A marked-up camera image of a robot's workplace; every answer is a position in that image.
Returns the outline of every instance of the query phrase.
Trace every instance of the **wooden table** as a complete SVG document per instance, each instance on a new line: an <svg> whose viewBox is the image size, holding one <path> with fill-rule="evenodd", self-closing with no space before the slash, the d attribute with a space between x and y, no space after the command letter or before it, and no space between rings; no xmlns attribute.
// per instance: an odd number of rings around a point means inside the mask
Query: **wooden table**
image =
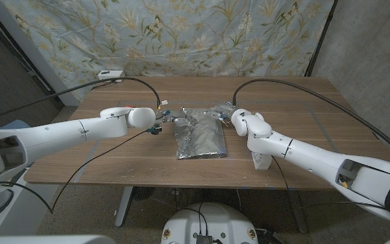
<svg viewBox="0 0 390 244"><path fill-rule="evenodd" d="M163 109L210 108L231 101L234 90L249 77L140 77L154 87ZM350 108L333 85L324 78L283 78L312 89ZM116 83L93 90L70 119L98 117L113 106L156 108L154 94L134 81ZM238 93L237 103L253 113L261 113L273 130L327 150L376 157L390 161L390 153L366 127L330 104L293 87L274 83L253 83ZM227 157L222 159L177 160L173 124L163 124L154 136L143 134L122 147L92 161L75 177L79 184L122 186L165 186L199 188L284 189L285 183L275 163L268 170L255 170L246 137L239 137L232 125L223 126ZM124 138L86 142L39 159L25 180L35 184L63 184L86 160L139 133L129 129ZM283 159L278 159L291 188L329 189L325 181Z"/></svg>

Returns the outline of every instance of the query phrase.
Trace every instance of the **cable connector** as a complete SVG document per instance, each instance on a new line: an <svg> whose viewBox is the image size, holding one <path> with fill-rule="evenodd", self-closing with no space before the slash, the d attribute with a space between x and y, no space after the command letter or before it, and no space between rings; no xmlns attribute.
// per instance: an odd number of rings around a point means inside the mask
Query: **cable connector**
<svg viewBox="0 0 390 244"><path fill-rule="evenodd" d="M162 131L162 127L155 127L155 126L152 126L150 129L147 129L146 131L147 131L147 132L150 132L150 133L153 134L153 135L158 135L159 132Z"/></svg>

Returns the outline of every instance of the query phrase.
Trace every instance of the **gray wall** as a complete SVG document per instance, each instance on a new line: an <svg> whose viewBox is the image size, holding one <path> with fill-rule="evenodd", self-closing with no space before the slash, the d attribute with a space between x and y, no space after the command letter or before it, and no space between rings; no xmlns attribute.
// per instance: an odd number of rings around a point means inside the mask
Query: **gray wall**
<svg viewBox="0 0 390 244"><path fill-rule="evenodd" d="M390 137L390 1L339 0L312 76Z"/></svg>

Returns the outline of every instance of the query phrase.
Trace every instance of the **gray floor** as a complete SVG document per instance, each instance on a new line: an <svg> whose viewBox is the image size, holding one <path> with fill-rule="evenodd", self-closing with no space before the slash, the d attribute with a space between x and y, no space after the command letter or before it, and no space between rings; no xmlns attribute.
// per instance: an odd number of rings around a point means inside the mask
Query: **gray floor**
<svg viewBox="0 0 390 244"><path fill-rule="evenodd" d="M65 107L54 122L73 113ZM122 187L68 186L55 208L47 213L38 235L99 234L117 243L160 243L167 220L175 213L172 188L155 188L145 200L132 201L125 225L114 227ZM177 189L178 208L200 201L226 203L239 209L235 190ZM324 205L305 210L309 233L301 234L284 190L239 190L242 212L257 227L276 230L285 243L383 243L390 239L390 222L355 205ZM299 192L303 206L344 201L337 192Z"/></svg>

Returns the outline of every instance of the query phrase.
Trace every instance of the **table leg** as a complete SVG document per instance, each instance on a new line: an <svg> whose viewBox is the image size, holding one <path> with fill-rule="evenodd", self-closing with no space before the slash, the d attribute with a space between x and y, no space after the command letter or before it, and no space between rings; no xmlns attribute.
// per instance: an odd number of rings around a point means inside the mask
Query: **table leg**
<svg viewBox="0 0 390 244"><path fill-rule="evenodd" d="M123 195L121 196L120 207L118 207L118 210L116 212L115 226L117 227L122 227L125 222L126 214L129 211L132 191L133 191L133 186L126 186L123 191Z"/></svg>
<svg viewBox="0 0 390 244"><path fill-rule="evenodd" d="M301 233L305 234L306 232L308 232L308 227L306 226L306 221L305 221L305 216L303 215L303 211L300 208L300 206L302 206L301 199L296 190L290 190L289 193L290 193L289 196L291 201L292 213L295 216L297 227L299 228L299 231Z"/></svg>

